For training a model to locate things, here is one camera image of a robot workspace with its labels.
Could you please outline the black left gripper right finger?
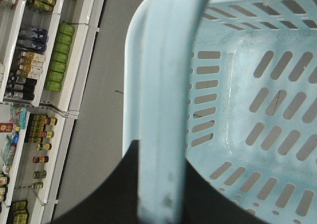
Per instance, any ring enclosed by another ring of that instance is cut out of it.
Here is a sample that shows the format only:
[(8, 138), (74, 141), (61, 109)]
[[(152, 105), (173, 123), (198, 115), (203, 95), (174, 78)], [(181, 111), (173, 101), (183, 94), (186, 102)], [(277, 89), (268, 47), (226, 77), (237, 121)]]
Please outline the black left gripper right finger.
[(213, 188), (186, 161), (182, 224), (265, 224)]

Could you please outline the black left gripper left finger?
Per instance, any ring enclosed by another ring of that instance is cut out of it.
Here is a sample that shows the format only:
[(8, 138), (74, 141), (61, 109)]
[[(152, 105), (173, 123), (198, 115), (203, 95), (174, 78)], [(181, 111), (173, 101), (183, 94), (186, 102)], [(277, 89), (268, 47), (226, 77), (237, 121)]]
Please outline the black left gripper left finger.
[(138, 224), (139, 140), (132, 140), (108, 178), (86, 199), (52, 224)]

